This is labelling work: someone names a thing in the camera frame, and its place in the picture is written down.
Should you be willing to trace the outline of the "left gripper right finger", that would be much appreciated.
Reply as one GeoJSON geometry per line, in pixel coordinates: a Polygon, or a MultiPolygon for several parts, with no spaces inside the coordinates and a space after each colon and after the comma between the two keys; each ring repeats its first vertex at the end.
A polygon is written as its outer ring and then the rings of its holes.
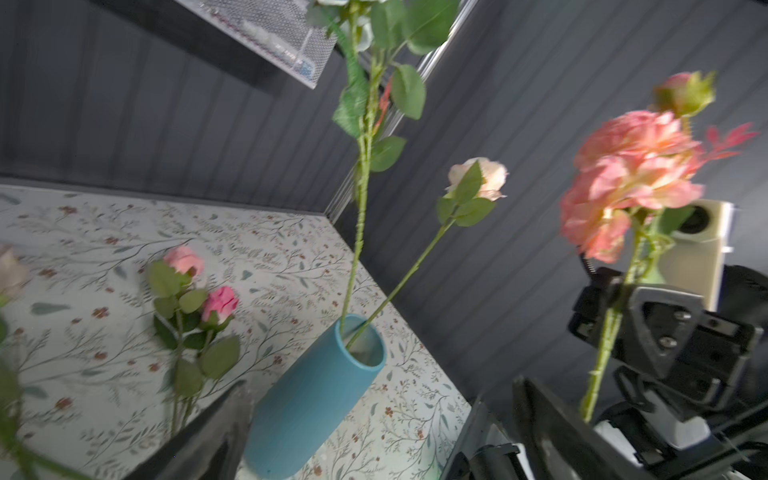
{"type": "Polygon", "coordinates": [[[650,479],[546,387],[512,384],[515,438],[537,479],[650,479]]]}

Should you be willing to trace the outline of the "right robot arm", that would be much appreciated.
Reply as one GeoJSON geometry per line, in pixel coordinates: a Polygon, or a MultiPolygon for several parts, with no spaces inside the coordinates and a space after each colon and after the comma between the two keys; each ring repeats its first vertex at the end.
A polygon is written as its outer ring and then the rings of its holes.
{"type": "Polygon", "coordinates": [[[763,479],[767,475],[767,279],[727,266],[708,311],[694,293],[621,287],[600,268],[569,331],[597,345],[608,303],[625,308],[613,357],[621,401],[593,424],[519,378],[506,428],[476,402],[448,479],[763,479]]]}

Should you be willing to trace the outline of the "pile of artificial flowers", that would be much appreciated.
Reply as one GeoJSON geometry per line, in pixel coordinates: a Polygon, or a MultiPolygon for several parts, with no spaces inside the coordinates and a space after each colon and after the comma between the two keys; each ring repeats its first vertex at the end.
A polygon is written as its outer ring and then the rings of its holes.
{"type": "MultiPolygon", "coordinates": [[[[204,261],[186,245],[169,250],[147,267],[153,295],[155,336],[171,353],[170,436],[185,428],[209,380],[219,381],[239,361],[240,340],[220,335],[234,319],[239,297],[229,286],[200,287],[204,261]]],[[[86,476],[35,452],[19,436],[23,388],[19,371],[1,356],[1,449],[23,479],[36,479],[41,467],[66,479],[86,476]]]]}

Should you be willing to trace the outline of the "teal ceramic vase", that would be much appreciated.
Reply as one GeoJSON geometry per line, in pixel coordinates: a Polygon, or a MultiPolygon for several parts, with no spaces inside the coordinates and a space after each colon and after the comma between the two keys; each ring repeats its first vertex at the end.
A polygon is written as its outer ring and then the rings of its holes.
{"type": "Polygon", "coordinates": [[[366,320],[334,322],[256,404],[243,454],[262,479],[298,473],[343,422],[386,364],[386,345],[366,320]]]}

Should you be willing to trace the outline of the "white rose spray stem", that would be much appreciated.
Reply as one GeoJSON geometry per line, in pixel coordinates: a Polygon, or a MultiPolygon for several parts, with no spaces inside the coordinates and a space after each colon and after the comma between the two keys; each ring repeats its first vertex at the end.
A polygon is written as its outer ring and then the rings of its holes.
{"type": "Polygon", "coordinates": [[[386,134],[387,120],[393,113],[418,120],[426,104],[421,72],[398,56],[402,50],[417,56],[439,50],[450,39],[460,10],[458,1],[315,1],[307,13],[343,55],[347,84],[332,120],[354,139],[358,151],[352,187],[357,219],[342,319],[350,312],[363,251],[370,177],[389,169],[406,144],[386,134]]]}

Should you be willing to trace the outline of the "cream rose stem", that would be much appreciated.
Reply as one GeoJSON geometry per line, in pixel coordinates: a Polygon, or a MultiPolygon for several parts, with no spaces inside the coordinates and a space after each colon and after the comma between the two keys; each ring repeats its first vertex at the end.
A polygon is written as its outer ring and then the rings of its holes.
{"type": "Polygon", "coordinates": [[[451,167],[446,193],[439,198],[435,206],[440,224],[437,233],[386,299],[346,340],[345,347],[348,351],[416,274],[428,255],[453,226],[471,227],[490,214],[495,208],[495,203],[505,197],[502,188],[508,175],[509,171],[503,163],[485,157],[471,158],[451,167]]]}

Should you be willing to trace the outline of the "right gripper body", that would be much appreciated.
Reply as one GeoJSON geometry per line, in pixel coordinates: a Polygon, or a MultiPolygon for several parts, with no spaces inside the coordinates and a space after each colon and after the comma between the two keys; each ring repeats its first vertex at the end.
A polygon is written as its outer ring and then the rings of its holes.
{"type": "Polygon", "coordinates": [[[615,301],[623,310],[613,378],[623,399],[645,413],[724,409],[767,327],[767,278],[744,266],[725,267],[715,311],[697,294],[665,285],[624,287],[619,272],[600,268],[573,307],[569,332],[598,346],[615,301]]]}

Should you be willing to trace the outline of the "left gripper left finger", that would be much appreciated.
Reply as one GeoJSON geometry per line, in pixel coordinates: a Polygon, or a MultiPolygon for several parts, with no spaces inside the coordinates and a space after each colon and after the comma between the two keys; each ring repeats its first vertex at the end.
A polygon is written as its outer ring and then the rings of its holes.
{"type": "Polygon", "coordinates": [[[252,385],[245,380],[236,382],[126,480],[233,480],[243,457],[254,405],[252,385]]]}

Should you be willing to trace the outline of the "pink carnation spray stem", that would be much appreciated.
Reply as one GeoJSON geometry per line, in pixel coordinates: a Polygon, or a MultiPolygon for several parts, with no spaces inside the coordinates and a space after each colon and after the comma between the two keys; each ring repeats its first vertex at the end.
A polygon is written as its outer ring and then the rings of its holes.
{"type": "Polygon", "coordinates": [[[650,110],[629,111],[603,124],[579,149],[578,175],[560,204],[562,235],[584,259],[612,264],[628,233],[634,235],[627,272],[608,296],[601,317],[596,365],[589,374],[580,415],[590,421],[617,341],[632,287],[658,273],[662,255],[675,244],[662,227],[705,191],[693,181],[707,163],[738,155],[756,137],[745,123],[721,136],[716,127],[705,143],[694,139],[691,120],[716,98],[714,72],[681,72],[653,90],[650,110]]]}

